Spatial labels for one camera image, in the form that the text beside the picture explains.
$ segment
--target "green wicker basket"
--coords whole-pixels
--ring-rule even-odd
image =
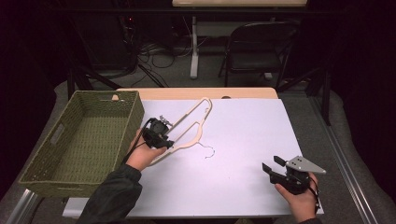
[[[20,184],[43,197],[91,196],[120,165],[143,115],[138,91],[76,91]]]

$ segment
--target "person's hand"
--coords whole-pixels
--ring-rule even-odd
[[[136,136],[134,140],[132,140],[131,145],[129,146],[129,150],[132,149],[140,131],[141,129],[137,130]],[[142,171],[146,167],[148,167],[156,157],[160,156],[165,151],[166,147],[149,148],[149,146],[145,143],[143,137],[140,137],[136,144],[136,148],[132,152],[126,164],[134,167],[136,170]]]
[[[317,178],[312,173],[309,173],[309,176],[318,183]],[[317,186],[314,181],[310,181],[310,187],[314,191],[317,191]],[[275,184],[275,188],[286,199],[286,201],[288,201],[290,211],[298,223],[316,217],[315,205],[317,200],[311,190],[307,189],[304,193],[294,195],[288,192],[280,184]]]

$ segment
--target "black chair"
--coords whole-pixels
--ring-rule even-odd
[[[225,50],[219,77],[225,64],[224,86],[228,74],[278,73],[276,88],[283,77],[299,25],[290,21],[254,22],[236,28]]]

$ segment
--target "basket handle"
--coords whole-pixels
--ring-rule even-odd
[[[53,129],[49,141],[51,144],[56,145],[58,140],[61,139],[61,135],[64,133],[64,125],[59,122]]]
[[[122,101],[120,92],[106,92],[102,91],[96,94],[98,101]]]

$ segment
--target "white hanger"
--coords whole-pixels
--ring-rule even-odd
[[[185,115],[183,115],[175,124],[172,125],[172,128],[169,129],[169,131],[166,133],[170,133],[172,132],[172,130],[175,129],[175,127],[181,122],[183,121],[183,119],[185,119],[194,109],[196,109],[203,101],[207,101],[209,107],[205,110],[205,114],[204,117],[201,120],[196,120],[194,121],[179,137],[176,138],[175,140],[175,144],[177,143],[177,141],[186,133],[188,132],[192,126],[194,126],[195,124],[198,124],[198,131],[197,134],[195,135],[195,137],[188,143],[182,144],[182,145],[174,145],[173,147],[167,149],[161,156],[155,158],[152,163],[150,165],[153,165],[155,163],[157,163],[158,161],[163,160],[163,158],[169,156],[170,154],[178,151],[179,149],[182,148],[186,148],[186,147],[192,147],[193,145],[197,144],[199,142],[199,140],[202,137],[202,133],[203,133],[203,125],[207,119],[207,116],[209,115],[210,111],[212,110],[212,102],[210,101],[209,98],[204,97],[202,98],[195,106],[193,106]]]

